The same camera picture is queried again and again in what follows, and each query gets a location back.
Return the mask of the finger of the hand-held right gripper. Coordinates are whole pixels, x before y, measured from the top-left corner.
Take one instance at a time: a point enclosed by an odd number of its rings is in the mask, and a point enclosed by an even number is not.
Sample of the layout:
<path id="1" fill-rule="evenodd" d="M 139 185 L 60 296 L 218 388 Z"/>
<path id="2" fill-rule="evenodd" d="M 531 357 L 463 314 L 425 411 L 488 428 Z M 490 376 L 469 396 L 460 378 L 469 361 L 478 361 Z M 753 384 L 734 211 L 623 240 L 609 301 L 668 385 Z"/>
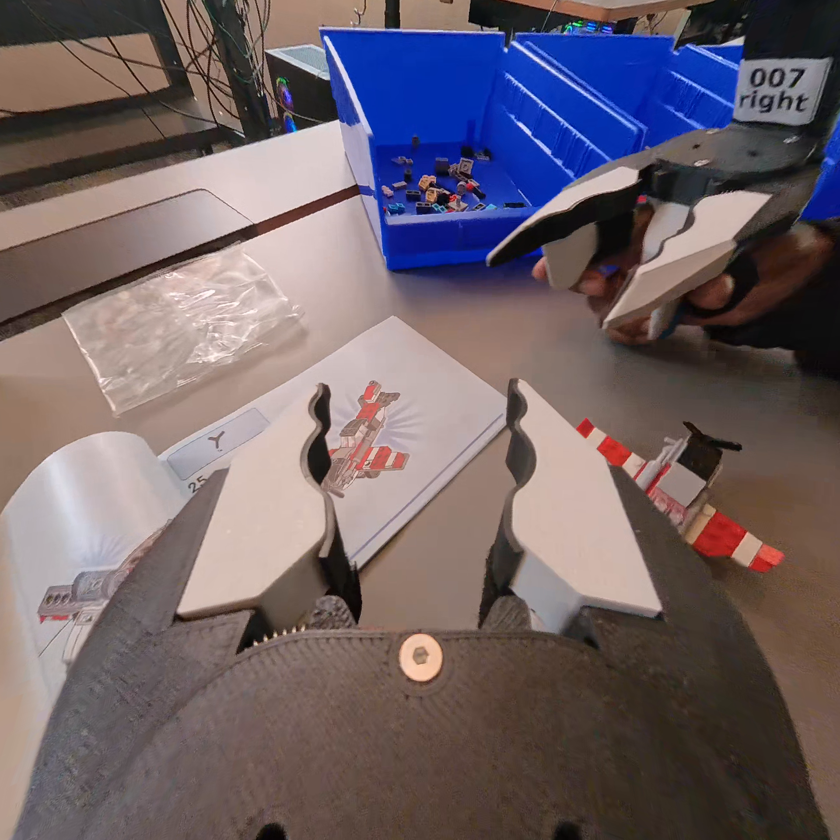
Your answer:
<path id="1" fill-rule="evenodd" d="M 720 275 L 741 241 L 759 230 L 754 218 L 772 198 L 764 192 L 735 191 L 701 198 L 686 207 L 680 230 L 662 240 L 628 275 L 604 330 L 647 320 L 647 338 L 656 340 L 676 325 L 683 297 Z"/>
<path id="2" fill-rule="evenodd" d="M 637 200 L 647 187 L 646 166 L 622 165 L 575 182 L 493 248 L 486 265 L 501 266 L 539 249 L 551 287 L 570 289 L 595 259 L 629 245 Z"/>

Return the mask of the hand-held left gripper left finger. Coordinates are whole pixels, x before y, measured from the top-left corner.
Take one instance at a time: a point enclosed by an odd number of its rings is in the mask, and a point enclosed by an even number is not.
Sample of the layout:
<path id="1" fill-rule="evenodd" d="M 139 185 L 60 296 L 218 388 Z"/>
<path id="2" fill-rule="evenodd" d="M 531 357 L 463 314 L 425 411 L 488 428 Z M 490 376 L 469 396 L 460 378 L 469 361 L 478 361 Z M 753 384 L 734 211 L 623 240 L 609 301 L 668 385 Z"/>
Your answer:
<path id="1" fill-rule="evenodd" d="M 316 384 L 233 458 L 177 607 L 181 619 L 250 610 L 270 630 L 290 631 L 333 594 L 359 621 L 359 572 L 322 487 L 330 398 Z"/>

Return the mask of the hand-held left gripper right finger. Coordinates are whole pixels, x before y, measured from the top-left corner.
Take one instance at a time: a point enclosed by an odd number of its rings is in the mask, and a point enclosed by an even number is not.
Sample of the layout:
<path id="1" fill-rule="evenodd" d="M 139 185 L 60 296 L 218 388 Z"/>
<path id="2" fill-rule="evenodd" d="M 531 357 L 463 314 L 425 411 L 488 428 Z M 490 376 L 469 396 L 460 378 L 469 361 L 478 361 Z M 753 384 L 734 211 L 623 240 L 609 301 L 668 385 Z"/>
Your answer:
<path id="1" fill-rule="evenodd" d="M 538 629 L 561 634 L 582 609 L 663 611 L 612 469 L 525 380 L 507 388 L 513 481 L 486 560 L 479 626 L 515 595 Z"/>

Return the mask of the toy brick airplane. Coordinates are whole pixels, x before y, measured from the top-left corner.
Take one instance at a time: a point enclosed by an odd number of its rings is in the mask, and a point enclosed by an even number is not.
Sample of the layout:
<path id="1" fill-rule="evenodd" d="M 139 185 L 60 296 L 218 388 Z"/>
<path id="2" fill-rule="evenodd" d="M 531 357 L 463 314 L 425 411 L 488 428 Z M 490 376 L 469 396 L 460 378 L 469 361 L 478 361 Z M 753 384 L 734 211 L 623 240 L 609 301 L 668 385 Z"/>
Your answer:
<path id="1" fill-rule="evenodd" d="M 611 466 L 629 475 L 701 557 L 729 559 L 758 573 L 776 569 L 784 561 L 782 551 L 709 503 L 724 453 L 738 453 L 742 445 L 705 434 L 693 423 L 684 426 L 687 436 L 666 437 L 658 455 L 650 459 L 635 454 L 587 418 L 576 430 Z"/>

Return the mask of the person's right forearm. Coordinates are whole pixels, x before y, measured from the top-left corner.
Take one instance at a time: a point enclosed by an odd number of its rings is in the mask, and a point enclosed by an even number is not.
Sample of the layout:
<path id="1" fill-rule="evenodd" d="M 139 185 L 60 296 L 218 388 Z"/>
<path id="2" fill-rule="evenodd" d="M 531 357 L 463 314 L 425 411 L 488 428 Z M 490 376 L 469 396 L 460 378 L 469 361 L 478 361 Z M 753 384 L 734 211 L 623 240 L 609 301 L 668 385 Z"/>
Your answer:
<path id="1" fill-rule="evenodd" d="M 839 268 L 837 217 L 803 222 L 831 236 L 834 250 L 828 266 L 777 311 L 737 328 L 705 327 L 718 342 L 755 349 L 782 349 L 793 353 L 796 363 L 809 374 L 838 379 L 839 368 Z M 759 282 L 752 252 L 738 258 L 728 270 L 735 290 L 723 312 L 737 307 Z"/>

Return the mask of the grey desk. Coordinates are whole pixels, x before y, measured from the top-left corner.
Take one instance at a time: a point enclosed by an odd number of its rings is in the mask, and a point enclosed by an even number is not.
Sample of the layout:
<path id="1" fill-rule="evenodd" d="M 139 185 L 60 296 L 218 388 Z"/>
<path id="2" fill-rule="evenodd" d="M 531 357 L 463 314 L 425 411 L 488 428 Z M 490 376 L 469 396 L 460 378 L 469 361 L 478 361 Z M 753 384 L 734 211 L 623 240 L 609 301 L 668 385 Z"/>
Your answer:
<path id="1" fill-rule="evenodd" d="M 138 173 L 35 190 L 2 208 L 2 249 L 205 189 L 256 224 L 247 252 L 304 313 L 298 344 L 248 354 L 217 377 L 116 418 L 65 323 L 2 342 L 2 505 L 46 457 L 124 430 L 161 452 L 397 316 L 503 392 L 527 380 L 569 421 L 590 418 L 638 454 L 683 421 L 737 440 L 712 504 L 785 553 L 768 574 L 715 568 L 774 670 L 838 838 L 838 384 L 783 353 L 707 343 L 684 329 L 645 352 L 613 346 L 585 303 L 531 280 L 530 264 L 394 274 L 385 267 L 333 123 Z"/>

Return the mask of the person's right hand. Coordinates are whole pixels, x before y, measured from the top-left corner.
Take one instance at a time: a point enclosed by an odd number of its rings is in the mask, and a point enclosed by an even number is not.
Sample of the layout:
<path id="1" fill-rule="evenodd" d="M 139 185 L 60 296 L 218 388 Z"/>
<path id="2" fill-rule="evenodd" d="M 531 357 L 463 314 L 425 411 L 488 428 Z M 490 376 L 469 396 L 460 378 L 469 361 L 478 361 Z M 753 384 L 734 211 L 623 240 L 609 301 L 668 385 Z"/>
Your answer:
<path id="1" fill-rule="evenodd" d="M 571 287 L 574 293 L 586 299 L 599 324 L 603 324 L 612 309 L 627 274 L 640 260 L 647 225 L 647 219 L 639 218 L 632 244 L 619 254 L 588 265 Z M 684 312 L 679 325 L 737 328 L 769 315 L 805 289 L 828 266 L 833 250 L 831 236 L 809 224 L 797 224 L 782 235 L 765 239 L 752 248 L 759 282 L 738 306 L 722 311 L 732 298 L 735 280 L 729 274 L 721 274 L 686 297 L 693 306 L 714 311 L 717 315 L 699 318 Z"/>

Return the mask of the blue plastic bin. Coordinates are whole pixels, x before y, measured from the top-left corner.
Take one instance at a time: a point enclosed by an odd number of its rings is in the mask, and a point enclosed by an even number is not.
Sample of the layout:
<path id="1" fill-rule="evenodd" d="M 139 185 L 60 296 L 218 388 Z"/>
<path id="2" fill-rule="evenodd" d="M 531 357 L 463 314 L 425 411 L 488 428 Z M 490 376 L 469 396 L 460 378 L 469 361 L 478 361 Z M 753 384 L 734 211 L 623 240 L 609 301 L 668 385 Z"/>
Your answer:
<path id="1" fill-rule="evenodd" d="M 730 123 L 742 49 L 742 43 L 685 45 L 672 53 L 646 111 L 649 145 Z"/>
<path id="2" fill-rule="evenodd" d="M 396 28 L 320 29 L 343 148 L 389 270 L 484 261 L 536 211 L 515 141 L 491 126 L 499 105 L 501 34 Z M 479 195 L 467 208 L 419 213 L 437 159 L 474 156 Z"/>
<path id="3" fill-rule="evenodd" d="M 656 145 L 666 36 L 537 35 L 500 66 L 490 147 L 526 202 L 540 206 L 594 169 Z"/>

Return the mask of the pile of small loose bricks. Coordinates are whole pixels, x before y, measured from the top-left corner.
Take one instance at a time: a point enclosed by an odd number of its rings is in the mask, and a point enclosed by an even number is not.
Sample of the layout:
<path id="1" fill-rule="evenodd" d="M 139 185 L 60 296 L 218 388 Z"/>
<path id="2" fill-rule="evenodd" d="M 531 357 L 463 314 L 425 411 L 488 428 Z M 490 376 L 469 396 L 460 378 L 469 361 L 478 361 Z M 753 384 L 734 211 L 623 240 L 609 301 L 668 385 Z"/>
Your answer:
<path id="1" fill-rule="evenodd" d="M 531 206 L 500 158 L 485 145 L 379 145 L 374 161 L 386 217 L 490 213 Z"/>

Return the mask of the open instruction booklet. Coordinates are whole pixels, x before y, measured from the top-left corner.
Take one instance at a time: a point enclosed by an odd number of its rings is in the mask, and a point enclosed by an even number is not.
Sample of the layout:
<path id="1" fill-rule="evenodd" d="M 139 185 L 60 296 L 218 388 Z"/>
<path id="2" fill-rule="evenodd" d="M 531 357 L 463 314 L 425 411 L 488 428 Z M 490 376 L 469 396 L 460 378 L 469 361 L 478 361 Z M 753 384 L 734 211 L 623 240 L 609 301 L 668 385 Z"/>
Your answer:
<path id="1" fill-rule="evenodd" d="M 36 467 L 2 512 L 2 558 L 17 585 L 25 661 L 47 703 L 93 624 L 157 535 L 217 470 L 257 512 L 292 411 L 316 386 L 331 391 L 333 499 L 350 562 L 363 568 L 501 431 L 505 399 L 392 317 L 236 413 L 157 455 L 137 434 L 108 431 L 66 445 Z M 256 480 L 244 490 L 245 480 Z"/>

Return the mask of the clear plastic bag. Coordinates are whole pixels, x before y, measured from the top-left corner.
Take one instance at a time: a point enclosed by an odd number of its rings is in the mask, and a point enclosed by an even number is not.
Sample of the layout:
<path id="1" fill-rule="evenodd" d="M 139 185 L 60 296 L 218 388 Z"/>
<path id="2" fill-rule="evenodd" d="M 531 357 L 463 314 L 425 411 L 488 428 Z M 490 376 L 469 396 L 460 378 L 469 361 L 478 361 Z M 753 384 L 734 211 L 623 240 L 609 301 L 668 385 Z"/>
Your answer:
<path id="1" fill-rule="evenodd" d="M 63 313 L 112 415 L 296 341 L 303 309 L 236 245 L 157 271 Z"/>

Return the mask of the computer tower with coloured lights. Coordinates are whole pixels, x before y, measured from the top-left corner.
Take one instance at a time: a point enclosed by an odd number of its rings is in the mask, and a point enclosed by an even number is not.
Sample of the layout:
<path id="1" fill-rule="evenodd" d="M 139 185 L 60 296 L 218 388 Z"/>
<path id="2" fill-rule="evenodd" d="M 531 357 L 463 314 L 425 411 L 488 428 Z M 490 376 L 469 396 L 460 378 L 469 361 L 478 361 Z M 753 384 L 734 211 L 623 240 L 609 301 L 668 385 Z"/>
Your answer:
<path id="1" fill-rule="evenodd" d="M 266 52 L 280 134 L 296 133 L 338 119 L 323 47 L 294 45 Z"/>

